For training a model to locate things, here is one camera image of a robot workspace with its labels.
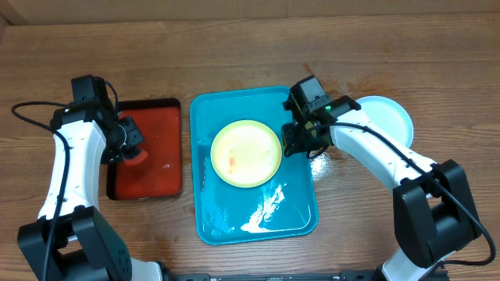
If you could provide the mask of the orange sponge with dark scourer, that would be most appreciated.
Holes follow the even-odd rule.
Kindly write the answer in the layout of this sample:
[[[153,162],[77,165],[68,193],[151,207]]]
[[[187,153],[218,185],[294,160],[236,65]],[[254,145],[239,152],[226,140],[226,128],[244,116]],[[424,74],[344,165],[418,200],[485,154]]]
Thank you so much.
[[[146,151],[135,148],[124,156],[123,162],[128,166],[137,165],[143,162],[147,157],[148,153]]]

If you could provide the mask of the yellow plate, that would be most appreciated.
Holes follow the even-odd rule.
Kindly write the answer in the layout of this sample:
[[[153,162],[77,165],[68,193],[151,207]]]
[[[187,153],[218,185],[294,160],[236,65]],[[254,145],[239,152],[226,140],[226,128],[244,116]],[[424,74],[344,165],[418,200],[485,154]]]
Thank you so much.
[[[267,125],[239,120],[225,126],[214,138],[210,160],[216,174],[240,188],[264,184],[278,171],[282,159],[278,136]]]

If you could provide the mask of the light blue plate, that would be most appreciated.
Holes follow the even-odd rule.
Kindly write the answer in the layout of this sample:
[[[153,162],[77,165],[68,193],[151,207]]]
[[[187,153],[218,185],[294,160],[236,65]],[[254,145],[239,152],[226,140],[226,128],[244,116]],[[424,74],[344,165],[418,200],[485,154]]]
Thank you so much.
[[[383,96],[366,96],[357,102],[372,122],[398,143],[409,148],[413,142],[414,127],[408,112],[396,101]]]

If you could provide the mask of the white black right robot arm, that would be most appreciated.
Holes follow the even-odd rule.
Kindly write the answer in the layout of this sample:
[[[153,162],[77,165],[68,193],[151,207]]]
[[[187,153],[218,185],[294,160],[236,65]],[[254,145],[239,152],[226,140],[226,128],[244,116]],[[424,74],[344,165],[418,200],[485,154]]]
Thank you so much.
[[[464,169],[414,152],[413,124],[397,102],[381,96],[290,94],[283,106],[293,115],[282,127],[286,156],[335,147],[391,192],[398,250],[377,269],[341,273],[342,280],[446,280],[437,269],[452,263],[450,255],[479,236],[490,238]]]

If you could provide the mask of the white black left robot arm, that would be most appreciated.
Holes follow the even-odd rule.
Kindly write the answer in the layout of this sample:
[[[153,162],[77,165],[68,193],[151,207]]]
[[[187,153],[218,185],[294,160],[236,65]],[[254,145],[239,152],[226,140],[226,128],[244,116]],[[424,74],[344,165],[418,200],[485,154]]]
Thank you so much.
[[[55,142],[48,195],[17,242],[39,280],[161,280],[162,267],[130,256],[98,210],[102,164],[138,155],[143,136],[107,105],[59,105],[47,125]]]

